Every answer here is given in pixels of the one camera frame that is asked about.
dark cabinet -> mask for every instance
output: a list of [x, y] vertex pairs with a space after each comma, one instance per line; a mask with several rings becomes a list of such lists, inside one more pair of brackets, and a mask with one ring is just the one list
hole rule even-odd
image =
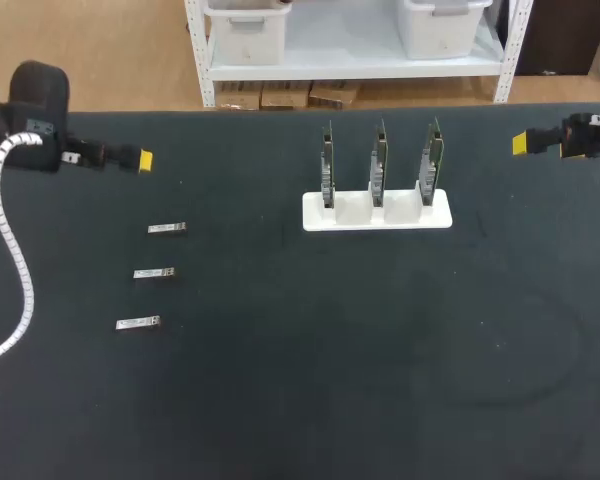
[[600, 0], [535, 0], [516, 73], [587, 75], [599, 44]]

silver module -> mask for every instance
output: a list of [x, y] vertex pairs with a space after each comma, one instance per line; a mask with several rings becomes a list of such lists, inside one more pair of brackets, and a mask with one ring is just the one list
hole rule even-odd
[[148, 233], [180, 233], [187, 231], [186, 222], [149, 225]]
[[134, 279], [140, 278], [164, 278], [173, 277], [176, 274], [176, 269], [170, 268], [152, 268], [149, 270], [135, 270], [133, 272]]
[[118, 320], [116, 322], [117, 330], [129, 330], [131, 328], [149, 328], [160, 326], [160, 315], [153, 317], [129, 318], [127, 320]]

cardboard box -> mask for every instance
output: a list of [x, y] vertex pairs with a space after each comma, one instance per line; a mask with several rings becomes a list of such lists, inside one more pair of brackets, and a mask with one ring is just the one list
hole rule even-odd
[[216, 88], [216, 107], [224, 110], [260, 110], [262, 82], [222, 82]]
[[309, 104], [311, 82], [267, 82], [262, 90], [262, 108], [306, 108]]
[[360, 82], [330, 80], [314, 82], [309, 94], [309, 105], [343, 109], [350, 107], [360, 90]]

white shelf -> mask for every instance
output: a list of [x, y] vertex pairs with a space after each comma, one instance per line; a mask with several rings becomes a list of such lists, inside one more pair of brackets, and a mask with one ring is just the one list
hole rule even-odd
[[282, 64], [225, 65], [214, 55], [208, 77], [235, 81], [500, 75], [504, 52], [484, 17], [468, 57], [408, 60], [398, 36], [395, 4], [395, 0], [294, 2]]

shelf leg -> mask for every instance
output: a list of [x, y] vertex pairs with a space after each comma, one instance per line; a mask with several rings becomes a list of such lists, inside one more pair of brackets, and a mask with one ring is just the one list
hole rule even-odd
[[200, 95], [205, 107], [215, 107], [216, 98], [213, 81], [209, 78], [209, 65], [211, 64], [210, 45], [204, 29], [203, 2], [205, 0], [185, 0], [184, 6], [187, 10], [187, 21], [189, 22], [189, 35], [193, 56], [198, 70], [198, 81], [200, 82]]
[[524, 34], [527, 31], [529, 15], [533, 7], [533, 0], [510, 0], [509, 7], [509, 35], [507, 45], [504, 50], [504, 60], [502, 70], [498, 79], [498, 88], [493, 97], [494, 103], [507, 103], [511, 85], [516, 74], [520, 51]]

